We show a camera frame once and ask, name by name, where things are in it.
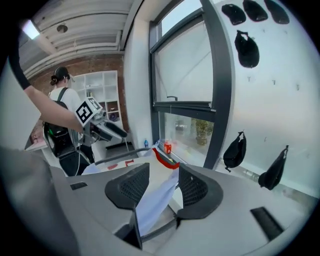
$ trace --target black backpack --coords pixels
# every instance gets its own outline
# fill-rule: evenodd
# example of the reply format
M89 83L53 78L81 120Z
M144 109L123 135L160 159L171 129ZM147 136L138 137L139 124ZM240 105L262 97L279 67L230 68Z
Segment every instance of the black backpack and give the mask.
M55 102L60 106L67 108L66 104L61 101L68 88L64 87ZM52 123L43 122L44 138L55 157L60 157L69 152L75 151L71 141L68 128L58 126Z
M285 168L288 147L289 146L286 146L269 169L259 176L258 183L261 188L265 187L268 190L272 190L279 184Z
M223 154L225 169L228 170L229 173L231 172L229 168L235 168L242 163L246 155L246 149L247 139L245 133L241 131Z

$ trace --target brick wall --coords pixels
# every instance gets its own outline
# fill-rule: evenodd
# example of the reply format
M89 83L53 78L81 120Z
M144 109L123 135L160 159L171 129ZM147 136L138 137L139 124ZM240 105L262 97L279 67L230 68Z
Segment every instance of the brick wall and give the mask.
M39 91L42 91L45 95L48 95L49 92L54 88L50 85L51 76L57 69L57 67L60 66L67 67L69 73L72 76L78 76L82 74L100 71L117 70L121 119L123 128L127 132L129 131L125 100L124 62L122 54L103 54L89 57L81 57L60 63L59 65L50 67L29 79L31 85L33 85L34 88L38 89ZM31 133L31 142L40 142L40 140L42 140L42 122L39 120Z

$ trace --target blue bottle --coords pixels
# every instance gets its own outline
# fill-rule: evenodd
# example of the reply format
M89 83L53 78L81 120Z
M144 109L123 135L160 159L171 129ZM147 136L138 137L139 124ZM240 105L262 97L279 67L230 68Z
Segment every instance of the blue bottle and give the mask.
M148 148L148 147L149 147L149 143L148 143L147 139L144 139L144 147L145 147L145 148Z

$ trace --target window handle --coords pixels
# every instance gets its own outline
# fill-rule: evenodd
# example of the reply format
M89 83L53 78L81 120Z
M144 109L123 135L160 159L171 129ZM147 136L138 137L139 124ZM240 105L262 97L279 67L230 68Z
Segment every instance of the window handle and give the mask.
M174 98L174 101L175 101L175 102L178 101L178 97L176 97L176 96L167 96L167 98Z

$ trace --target black strap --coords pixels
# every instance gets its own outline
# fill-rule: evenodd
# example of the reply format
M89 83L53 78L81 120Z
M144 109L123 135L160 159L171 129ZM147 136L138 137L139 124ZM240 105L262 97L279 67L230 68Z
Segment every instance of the black strap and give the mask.
M62 90L60 91L59 97L57 102L61 101L63 95L65 94L66 90L68 89L68 87L63 87Z

